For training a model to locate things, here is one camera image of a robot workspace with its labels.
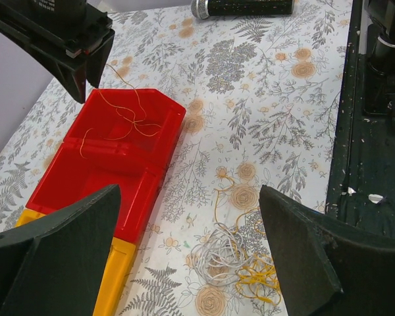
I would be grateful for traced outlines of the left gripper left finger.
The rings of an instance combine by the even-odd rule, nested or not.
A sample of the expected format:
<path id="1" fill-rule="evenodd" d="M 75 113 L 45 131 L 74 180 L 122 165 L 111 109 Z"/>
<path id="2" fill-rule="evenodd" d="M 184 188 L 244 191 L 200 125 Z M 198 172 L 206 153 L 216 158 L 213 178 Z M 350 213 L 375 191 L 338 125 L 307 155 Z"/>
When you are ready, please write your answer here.
<path id="1" fill-rule="evenodd" d="M 0 232 L 0 315 L 92 315 L 120 203 L 113 184 Z"/>

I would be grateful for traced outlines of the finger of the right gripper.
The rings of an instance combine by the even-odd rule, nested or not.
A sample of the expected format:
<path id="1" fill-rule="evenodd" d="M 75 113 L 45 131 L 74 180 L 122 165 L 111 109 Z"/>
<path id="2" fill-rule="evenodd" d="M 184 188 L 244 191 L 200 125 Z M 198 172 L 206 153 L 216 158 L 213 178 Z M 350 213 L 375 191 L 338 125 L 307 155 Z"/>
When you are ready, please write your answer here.
<path id="1" fill-rule="evenodd" d="M 86 62 L 72 59 L 63 53 L 46 51 L 31 52 L 31 56 L 43 66 L 68 94 L 78 103 L 86 100 Z"/>
<path id="2" fill-rule="evenodd" d="M 87 57 L 86 80 L 95 88 L 98 88 L 101 82 L 107 59 L 113 47 L 114 38 L 115 32 L 110 31 Z"/>

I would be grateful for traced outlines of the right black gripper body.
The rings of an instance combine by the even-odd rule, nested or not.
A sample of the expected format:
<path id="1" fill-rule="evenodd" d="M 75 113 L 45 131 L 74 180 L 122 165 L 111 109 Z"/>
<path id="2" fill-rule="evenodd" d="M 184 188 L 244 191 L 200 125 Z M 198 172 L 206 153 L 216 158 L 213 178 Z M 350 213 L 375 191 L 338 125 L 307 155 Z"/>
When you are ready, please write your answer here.
<path id="1" fill-rule="evenodd" d="M 0 33 L 26 51 L 107 62 L 113 21 L 87 1 L 0 1 Z"/>

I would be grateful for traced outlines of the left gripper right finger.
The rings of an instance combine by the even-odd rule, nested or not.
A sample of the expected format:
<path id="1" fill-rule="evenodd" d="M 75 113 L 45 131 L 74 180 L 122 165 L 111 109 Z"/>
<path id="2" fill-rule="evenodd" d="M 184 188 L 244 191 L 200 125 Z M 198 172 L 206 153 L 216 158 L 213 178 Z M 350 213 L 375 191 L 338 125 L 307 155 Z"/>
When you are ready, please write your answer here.
<path id="1" fill-rule="evenodd" d="M 261 187 L 259 206 L 289 315 L 395 315 L 395 239 L 270 186 Z"/>

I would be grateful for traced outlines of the yellow plastic bin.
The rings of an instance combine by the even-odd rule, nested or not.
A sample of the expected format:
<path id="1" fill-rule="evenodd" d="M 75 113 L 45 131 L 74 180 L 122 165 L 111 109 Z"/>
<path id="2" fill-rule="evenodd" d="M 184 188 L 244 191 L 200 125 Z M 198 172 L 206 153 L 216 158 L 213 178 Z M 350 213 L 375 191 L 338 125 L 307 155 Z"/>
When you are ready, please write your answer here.
<path id="1" fill-rule="evenodd" d="M 115 315 L 135 257 L 136 245 L 113 238 L 93 316 Z"/>

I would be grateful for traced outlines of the red double plastic bin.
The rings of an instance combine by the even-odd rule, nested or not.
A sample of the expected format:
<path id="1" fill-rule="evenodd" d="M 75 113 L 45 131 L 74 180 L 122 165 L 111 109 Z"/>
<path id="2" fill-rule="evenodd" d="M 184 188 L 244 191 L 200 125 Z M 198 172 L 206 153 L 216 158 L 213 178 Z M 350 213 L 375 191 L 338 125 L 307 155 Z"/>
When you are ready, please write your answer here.
<path id="1" fill-rule="evenodd" d="M 186 110 L 151 88 L 94 89 L 26 203 L 48 215 L 110 184 L 121 191 L 115 236 L 138 244 Z"/>

